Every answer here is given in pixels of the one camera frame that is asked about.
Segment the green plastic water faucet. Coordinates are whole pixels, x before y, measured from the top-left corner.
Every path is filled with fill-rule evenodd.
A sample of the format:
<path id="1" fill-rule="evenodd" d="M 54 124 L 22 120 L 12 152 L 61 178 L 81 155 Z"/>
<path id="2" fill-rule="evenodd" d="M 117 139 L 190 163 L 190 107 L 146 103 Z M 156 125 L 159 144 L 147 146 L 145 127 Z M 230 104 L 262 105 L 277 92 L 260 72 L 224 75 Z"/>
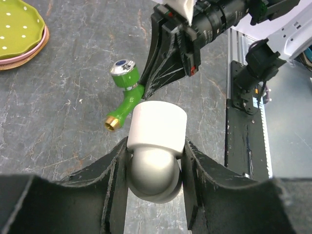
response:
<path id="1" fill-rule="evenodd" d="M 139 104 L 144 94 L 144 86 L 139 84 L 139 72 L 133 60 L 121 59 L 113 64 L 110 75 L 115 85 L 123 90 L 123 101 L 107 114 L 105 128 L 115 131 L 124 125 L 127 116 Z"/>

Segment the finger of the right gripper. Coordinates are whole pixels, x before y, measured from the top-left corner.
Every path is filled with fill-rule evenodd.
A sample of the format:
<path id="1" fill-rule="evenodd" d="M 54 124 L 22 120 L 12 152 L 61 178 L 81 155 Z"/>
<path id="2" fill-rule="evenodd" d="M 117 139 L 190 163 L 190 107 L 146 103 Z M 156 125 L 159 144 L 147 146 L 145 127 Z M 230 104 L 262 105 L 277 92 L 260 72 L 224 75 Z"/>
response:
<path id="1" fill-rule="evenodd" d="M 156 12 L 151 15 L 151 25 L 150 51 L 140 78 L 145 87 L 143 99 L 186 76 L 177 42 L 179 28 Z"/>

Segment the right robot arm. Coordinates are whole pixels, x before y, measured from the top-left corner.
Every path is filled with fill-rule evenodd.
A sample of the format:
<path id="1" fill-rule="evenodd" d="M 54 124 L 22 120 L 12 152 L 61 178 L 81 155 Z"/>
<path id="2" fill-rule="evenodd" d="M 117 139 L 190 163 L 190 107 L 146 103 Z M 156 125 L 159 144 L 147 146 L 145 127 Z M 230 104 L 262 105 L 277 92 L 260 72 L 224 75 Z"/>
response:
<path id="1" fill-rule="evenodd" d="M 234 108 L 255 114 L 252 91 L 266 84 L 312 42 L 312 3 L 298 0 L 159 0 L 151 16 L 152 39 L 139 83 L 144 99 L 171 82 L 193 76 L 200 51 L 229 29 L 254 39 L 231 77 Z"/>

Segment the white pvc elbow fitting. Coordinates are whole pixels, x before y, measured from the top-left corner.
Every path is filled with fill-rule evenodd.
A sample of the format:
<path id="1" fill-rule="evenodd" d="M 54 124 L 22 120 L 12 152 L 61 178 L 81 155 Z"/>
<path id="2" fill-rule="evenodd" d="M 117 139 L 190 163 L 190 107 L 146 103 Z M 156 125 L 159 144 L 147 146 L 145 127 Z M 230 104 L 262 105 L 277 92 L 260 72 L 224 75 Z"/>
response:
<path id="1" fill-rule="evenodd" d="M 127 139 L 132 154 L 127 180 L 137 197 L 161 204 L 177 196 L 186 126 L 186 112 L 169 102 L 145 101 L 134 108 Z"/>

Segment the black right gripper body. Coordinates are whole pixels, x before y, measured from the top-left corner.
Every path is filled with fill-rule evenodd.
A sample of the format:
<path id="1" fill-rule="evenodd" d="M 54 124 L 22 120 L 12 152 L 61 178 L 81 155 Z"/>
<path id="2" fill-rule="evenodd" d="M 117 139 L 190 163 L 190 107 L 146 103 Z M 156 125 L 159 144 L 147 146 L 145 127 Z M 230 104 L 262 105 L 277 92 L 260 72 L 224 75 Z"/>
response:
<path id="1" fill-rule="evenodd" d="M 178 47 L 186 76 L 192 76 L 198 71 L 200 65 L 199 30 L 189 26 L 187 20 L 173 10 L 169 5 L 159 3 L 154 7 L 154 12 L 159 13 L 179 28 L 177 36 Z"/>

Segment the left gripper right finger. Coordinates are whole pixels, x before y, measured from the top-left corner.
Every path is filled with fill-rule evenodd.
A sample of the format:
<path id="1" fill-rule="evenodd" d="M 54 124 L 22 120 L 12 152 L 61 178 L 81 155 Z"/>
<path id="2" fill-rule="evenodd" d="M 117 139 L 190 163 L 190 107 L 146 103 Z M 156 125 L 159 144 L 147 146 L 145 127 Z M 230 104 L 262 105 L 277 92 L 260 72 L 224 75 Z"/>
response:
<path id="1" fill-rule="evenodd" d="M 239 175 L 202 153 L 188 138 L 182 156 L 187 228 L 194 234 L 291 234 L 275 180 Z"/>

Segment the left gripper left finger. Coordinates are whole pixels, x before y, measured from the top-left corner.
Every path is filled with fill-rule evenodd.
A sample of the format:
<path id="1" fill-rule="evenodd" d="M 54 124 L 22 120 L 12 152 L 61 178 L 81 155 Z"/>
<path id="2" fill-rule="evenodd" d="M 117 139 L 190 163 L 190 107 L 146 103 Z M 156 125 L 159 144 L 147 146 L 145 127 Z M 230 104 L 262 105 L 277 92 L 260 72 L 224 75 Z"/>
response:
<path id="1" fill-rule="evenodd" d="M 0 176 L 3 234 L 121 234 L 130 154 L 121 140 L 107 155 L 60 181 L 34 174 Z"/>

